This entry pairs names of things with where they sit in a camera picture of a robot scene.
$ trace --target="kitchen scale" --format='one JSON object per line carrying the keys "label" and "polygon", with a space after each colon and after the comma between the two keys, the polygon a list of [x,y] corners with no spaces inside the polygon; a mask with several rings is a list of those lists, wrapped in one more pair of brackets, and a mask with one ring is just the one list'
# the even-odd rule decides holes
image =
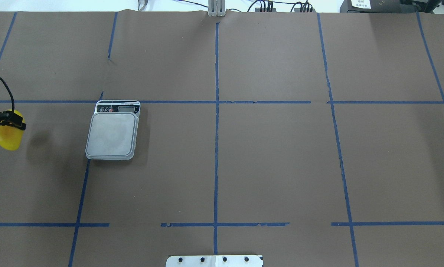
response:
{"label": "kitchen scale", "polygon": [[139,101],[98,101],[86,140],[86,157],[110,160],[132,159],[136,146],[139,111]]}

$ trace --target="yellow object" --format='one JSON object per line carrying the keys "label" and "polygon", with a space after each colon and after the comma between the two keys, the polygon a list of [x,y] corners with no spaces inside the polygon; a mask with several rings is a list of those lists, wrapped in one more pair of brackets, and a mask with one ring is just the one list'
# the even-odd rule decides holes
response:
{"label": "yellow object", "polygon": [[[19,111],[15,110],[14,113],[22,117],[22,123],[26,122],[24,116],[22,116]],[[17,150],[20,146],[23,133],[24,131],[19,130],[18,128],[0,126],[0,146],[11,151]]]}

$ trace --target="scale platform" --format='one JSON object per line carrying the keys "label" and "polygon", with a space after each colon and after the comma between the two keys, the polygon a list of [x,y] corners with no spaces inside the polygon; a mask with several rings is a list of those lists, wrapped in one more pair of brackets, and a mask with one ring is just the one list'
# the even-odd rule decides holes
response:
{"label": "scale platform", "polygon": [[139,110],[139,101],[98,101],[88,131],[86,157],[109,160],[132,159],[136,147]]}

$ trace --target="white bracket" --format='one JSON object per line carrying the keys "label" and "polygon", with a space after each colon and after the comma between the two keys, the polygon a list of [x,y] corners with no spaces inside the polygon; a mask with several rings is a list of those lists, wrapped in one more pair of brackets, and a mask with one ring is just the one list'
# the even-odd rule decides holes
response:
{"label": "white bracket", "polygon": [[225,16],[225,0],[209,0],[209,17]]}
{"label": "white bracket", "polygon": [[166,267],[263,267],[263,256],[171,256],[166,260]]}

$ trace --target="white background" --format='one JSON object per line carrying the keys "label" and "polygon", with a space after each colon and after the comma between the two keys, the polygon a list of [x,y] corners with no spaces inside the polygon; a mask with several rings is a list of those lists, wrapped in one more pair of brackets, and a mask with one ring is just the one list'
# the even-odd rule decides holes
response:
{"label": "white background", "polygon": [[[191,0],[203,5],[207,5],[207,0]],[[296,2],[297,0],[287,0],[286,2]],[[317,12],[339,12],[342,0],[310,0],[310,3]],[[250,0],[226,0],[227,9],[239,9],[246,12],[251,5]],[[273,5],[277,12],[289,12],[292,5]],[[0,11],[120,11],[137,10],[137,0],[0,0]],[[207,8],[179,2],[175,0],[148,0],[145,11],[194,11],[205,10]],[[435,13],[444,13],[444,6],[440,6]]]}

